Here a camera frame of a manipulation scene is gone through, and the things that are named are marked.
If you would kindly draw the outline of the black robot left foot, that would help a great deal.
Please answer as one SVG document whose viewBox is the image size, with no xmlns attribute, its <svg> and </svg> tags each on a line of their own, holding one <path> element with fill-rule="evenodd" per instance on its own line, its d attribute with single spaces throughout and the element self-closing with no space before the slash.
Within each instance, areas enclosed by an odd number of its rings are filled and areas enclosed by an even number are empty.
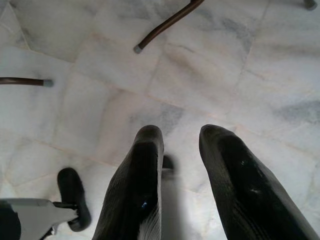
<svg viewBox="0 0 320 240">
<path fill-rule="evenodd" d="M 70 229 L 81 232 L 88 228 L 92 218 L 87 207 L 85 190 L 78 173 L 71 167 L 63 168 L 57 175 L 57 185 L 60 191 L 61 202 L 57 207 L 76 211 L 77 217 L 68 222 Z"/>
</svg>

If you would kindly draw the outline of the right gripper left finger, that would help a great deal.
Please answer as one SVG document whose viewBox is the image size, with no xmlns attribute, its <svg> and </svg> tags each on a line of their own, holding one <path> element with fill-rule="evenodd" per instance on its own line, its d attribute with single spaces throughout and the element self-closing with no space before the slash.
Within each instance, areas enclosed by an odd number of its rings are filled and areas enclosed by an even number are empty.
<svg viewBox="0 0 320 240">
<path fill-rule="evenodd" d="M 146 125 L 112 176 L 91 240 L 161 240 L 161 130 Z"/>
</svg>

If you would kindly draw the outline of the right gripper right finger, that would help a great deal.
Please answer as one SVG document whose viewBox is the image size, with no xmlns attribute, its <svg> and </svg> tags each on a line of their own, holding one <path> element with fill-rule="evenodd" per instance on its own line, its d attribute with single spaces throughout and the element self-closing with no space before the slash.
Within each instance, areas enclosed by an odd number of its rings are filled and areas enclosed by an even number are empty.
<svg viewBox="0 0 320 240">
<path fill-rule="evenodd" d="M 227 240 L 313 240 L 285 188 L 232 131 L 204 125 L 199 152 Z"/>
</svg>

